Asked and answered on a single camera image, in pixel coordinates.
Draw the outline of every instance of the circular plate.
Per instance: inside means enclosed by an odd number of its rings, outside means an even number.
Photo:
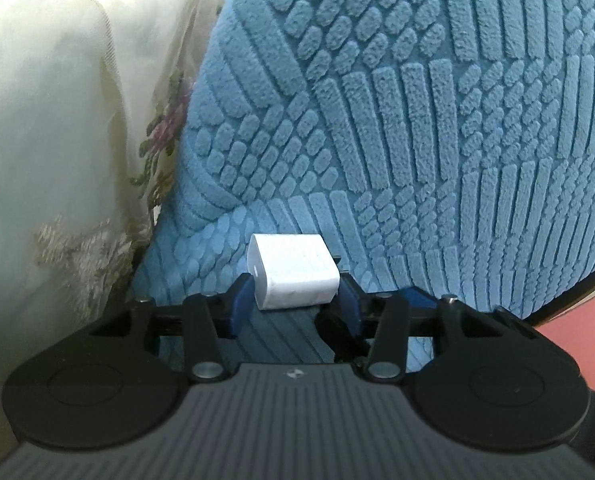
[[[491,337],[471,339],[422,368],[413,398],[452,440],[519,452],[574,437],[590,394],[579,370],[554,352]]]
[[[167,418],[179,394],[175,374],[113,338],[93,342],[58,345],[11,374],[2,404],[18,438],[96,449],[134,440]]]

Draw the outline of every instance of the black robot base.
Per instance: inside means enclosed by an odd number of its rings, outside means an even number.
[[[0,480],[595,480],[580,451],[595,394],[507,310],[367,294],[342,274],[315,319],[334,364],[229,373],[218,338],[253,308],[248,274],[179,306],[132,301],[21,365],[2,394],[20,446]],[[156,356],[165,335],[183,338],[183,372]],[[415,373],[408,336],[434,341]]]

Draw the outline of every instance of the blue fabric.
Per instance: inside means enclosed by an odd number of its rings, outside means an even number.
[[[134,283],[158,304],[318,232],[366,290],[526,317],[595,269],[595,0],[228,0],[177,179]],[[224,348],[330,360],[312,316]]]

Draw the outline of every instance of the bolt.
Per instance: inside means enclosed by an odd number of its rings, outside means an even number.
[[[379,361],[369,367],[369,374],[376,379],[392,379],[397,377],[401,372],[402,369],[398,365],[387,361]]]
[[[386,301],[392,296],[391,292],[377,292],[371,298],[371,303],[375,306],[378,310],[378,313],[381,313],[384,307],[386,306]]]
[[[452,304],[457,301],[457,296],[455,294],[444,294],[442,300],[446,301],[448,304]]]
[[[216,379],[224,373],[224,367],[212,361],[202,361],[194,365],[191,371],[200,379]]]
[[[367,364],[367,358],[364,356],[356,357],[353,359],[353,364],[361,370]]]
[[[216,305],[222,303],[222,297],[216,292],[211,292],[209,294],[205,294],[204,298],[205,298],[206,304],[208,306],[216,306]]]

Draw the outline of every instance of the gray ribbed surface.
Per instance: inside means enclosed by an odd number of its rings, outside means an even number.
[[[61,454],[24,444],[0,480],[595,480],[568,447],[479,452],[428,428],[392,386],[348,365],[242,365],[193,388],[158,431],[124,447]]]

